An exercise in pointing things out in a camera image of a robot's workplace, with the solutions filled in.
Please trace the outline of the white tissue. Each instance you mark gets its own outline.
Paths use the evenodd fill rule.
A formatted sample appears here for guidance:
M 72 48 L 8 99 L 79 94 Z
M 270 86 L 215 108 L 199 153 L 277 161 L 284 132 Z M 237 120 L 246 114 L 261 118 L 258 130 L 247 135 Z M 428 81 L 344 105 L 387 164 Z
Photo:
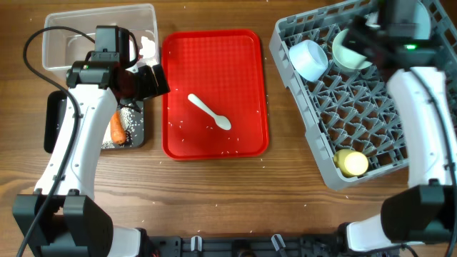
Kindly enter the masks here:
M 156 55 L 156 44 L 146 36 L 141 37 L 141 48 L 139 54 L 143 59 L 150 59 Z

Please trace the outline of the green bowl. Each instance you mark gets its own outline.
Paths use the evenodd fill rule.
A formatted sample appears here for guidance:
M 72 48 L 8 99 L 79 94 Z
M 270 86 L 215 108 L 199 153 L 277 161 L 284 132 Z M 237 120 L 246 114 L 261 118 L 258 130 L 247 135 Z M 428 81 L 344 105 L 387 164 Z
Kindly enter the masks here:
M 345 72 L 354 72 L 366 69 L 372 65 L 367 58 L 357 52 L 342 46 L 343 40 L 348 33 L 348 29 L 339 32 L 332 43 L 333 62 L 337 67 Z

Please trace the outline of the light blue plate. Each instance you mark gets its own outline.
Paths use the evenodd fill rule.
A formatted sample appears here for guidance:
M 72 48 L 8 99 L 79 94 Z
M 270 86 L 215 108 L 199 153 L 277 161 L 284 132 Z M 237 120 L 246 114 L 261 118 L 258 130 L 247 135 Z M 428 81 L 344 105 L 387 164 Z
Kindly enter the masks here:
M 416 40 L 428 40 L 431 35 L 431 18 L 427 8 L 419 0 L 416 1 L 413 22 L 416 24 L 413 38 Z

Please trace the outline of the orange carrot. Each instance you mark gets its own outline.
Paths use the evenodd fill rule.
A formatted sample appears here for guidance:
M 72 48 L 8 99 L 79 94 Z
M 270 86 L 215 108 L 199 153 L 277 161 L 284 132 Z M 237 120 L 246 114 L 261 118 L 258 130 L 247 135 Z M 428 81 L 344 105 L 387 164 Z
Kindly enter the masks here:
M 122 126 L 120 113 L 118 111 L 115 111 L 109 124 L 111 140 L 118 145 L 124 144 L 126 142 L 126 132 Z

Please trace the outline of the light blue bowl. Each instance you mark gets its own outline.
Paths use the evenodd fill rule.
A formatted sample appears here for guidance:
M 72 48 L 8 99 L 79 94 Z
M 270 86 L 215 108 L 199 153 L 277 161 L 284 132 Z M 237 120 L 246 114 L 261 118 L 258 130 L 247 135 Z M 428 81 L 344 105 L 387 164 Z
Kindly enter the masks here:
M 309 39 L 292 46 L 289 56 L 295 70 L 307 81 L 318 81 L 328 68 L 325 51 Z

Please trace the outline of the yellow plastic cup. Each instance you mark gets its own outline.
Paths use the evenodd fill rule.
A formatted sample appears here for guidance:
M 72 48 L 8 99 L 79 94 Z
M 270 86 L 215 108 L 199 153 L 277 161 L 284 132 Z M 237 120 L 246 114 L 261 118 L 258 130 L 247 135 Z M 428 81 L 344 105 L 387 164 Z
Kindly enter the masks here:
M 341 149 L 333 156 L 333 162 L 345 177 L 360 176 L 368 170 L 368 159 L 359 151 Z

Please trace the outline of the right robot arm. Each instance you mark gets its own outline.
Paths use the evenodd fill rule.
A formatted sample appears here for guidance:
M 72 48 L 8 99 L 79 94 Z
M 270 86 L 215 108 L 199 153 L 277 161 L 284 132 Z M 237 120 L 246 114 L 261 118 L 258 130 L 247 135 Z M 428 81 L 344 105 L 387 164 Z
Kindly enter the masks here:
M 446 75 L 435 65 L 439 47 L 417 39 L 416 2 L 380 1 L 370 26 L 357 16 L 343 45 L 375 64 L 401 119 L 408 154 L 408 188 L 386 199 L 381 212 L 344 225 L 346 249 L 363 255 L 446 243 L 456 247 L 456 134 Z

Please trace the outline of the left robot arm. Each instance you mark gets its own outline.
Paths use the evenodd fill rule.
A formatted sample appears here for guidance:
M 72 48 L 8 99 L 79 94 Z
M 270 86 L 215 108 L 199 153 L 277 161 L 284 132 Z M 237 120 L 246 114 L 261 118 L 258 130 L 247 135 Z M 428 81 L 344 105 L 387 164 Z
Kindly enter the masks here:
M 67 72 L 67 107 L 59 136 L 32 194 L 16 197 L 13 215 L 35 256 L 153 256 L 142 228 L 115 226 L 94 202 L 94 177 L 106 127 L 119 100 L 170 91 L 162 65 L 133 74 L 117 61 L 77 61 Z

